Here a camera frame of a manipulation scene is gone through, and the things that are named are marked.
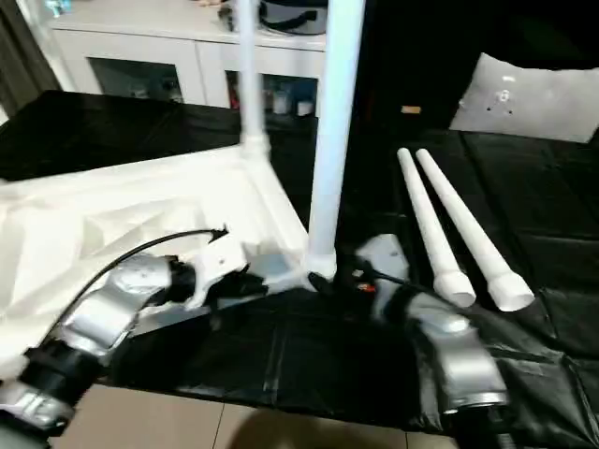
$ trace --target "black bag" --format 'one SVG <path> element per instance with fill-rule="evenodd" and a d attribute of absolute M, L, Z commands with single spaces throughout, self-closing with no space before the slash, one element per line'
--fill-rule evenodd
<path fill-rule="evenodd" d="M 260 23 L 292 35 L 322 35 L 328 7 L 329 0 L 261 0 Z"/>

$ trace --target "vertical white pole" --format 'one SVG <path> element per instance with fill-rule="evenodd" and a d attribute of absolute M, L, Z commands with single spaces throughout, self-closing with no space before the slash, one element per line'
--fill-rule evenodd
<path fill-rule="evenodd" d="M 241 145 L 244 155 L 268 154 L 269 138 L 264 131 L 262 76 L 256 68 L 255 0 L 238 0 L 237 20 L 240 29 Z"/>
<path fill-rule="evenodd" d="M 337 269 L 335 233 L 358 71 L 365 0 L 330 0 L 324 96 L 316 142 L 305 266 L 327 279 Z"/>

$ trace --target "curtain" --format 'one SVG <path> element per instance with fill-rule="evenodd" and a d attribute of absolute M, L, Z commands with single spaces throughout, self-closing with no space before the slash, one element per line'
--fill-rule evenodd
<path fill-rule="evenodd" d="M 16 1 L 0 0 L 0 104 L 8 117 L 42 92 L 59 89 Z"/>

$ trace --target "glass cabinet door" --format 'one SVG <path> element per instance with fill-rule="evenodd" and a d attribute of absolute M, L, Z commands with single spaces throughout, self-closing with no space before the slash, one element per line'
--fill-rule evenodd
<path fill-rule="evenodd" d="M 72 30 L 54 36 L 78 92 L 206 104 L 192 40 Z"/>
<path fill-rule="evenodd" d="M 88 58 L 103 94 L 183 102 L 173 64 Z"/>
<path fill-rule="evenodd" d="M 292 116 L 318 116 L 325 53 L 256 47 L 256 68 L 262 73 L 264 108 Z M 206 102 L 221 108 L 240 107 L 240 48 L 237 44 L 198 42 Z"/>
<path fill-rule="evenodd" d="M 239 73 L 226 72 L 229 107 L 238 109 L 241 105 L 239 93 Z M 316 114 L 318 80 L 313 78 L 286 77 L 283 75 L 263 75 L 264 109 L 278 115 L 296 117 Z"/>

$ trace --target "white cabinet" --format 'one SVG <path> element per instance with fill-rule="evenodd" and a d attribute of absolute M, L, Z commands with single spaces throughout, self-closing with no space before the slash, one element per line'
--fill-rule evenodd
<path fill-rule="evenodd" d="M 206 104 L 193 40 L 54 30 L 77 90 Z"/>
<path fill-rule="evenodd" d="M 235 44 L 198 42 L 196 48 L 206 86 L 207 104 L 221 108 L 236 107 L 239 100 L 236 81 L 241 69 L 239 47 Z M 265 96 L 286 90 L 284 95 L 289 113 L 295 115 L 299 101 L 312 102 L 317 113 L 319 91 L 322 89 L 320 80 L 325 66 L 323 51 L 256 47 L 256 66 L 264 75 Z M 267 109 L 272 109 L 272 101 L 272 98 L 266 98 Z"/>
<path fill-rule="evenodd" d="M 86 0 L 51 22 L 74 89 L 238 107 L 239 35 L 189 0 Z M 325 36 L 256 32 L 265 108 L 318 112 Z"/>

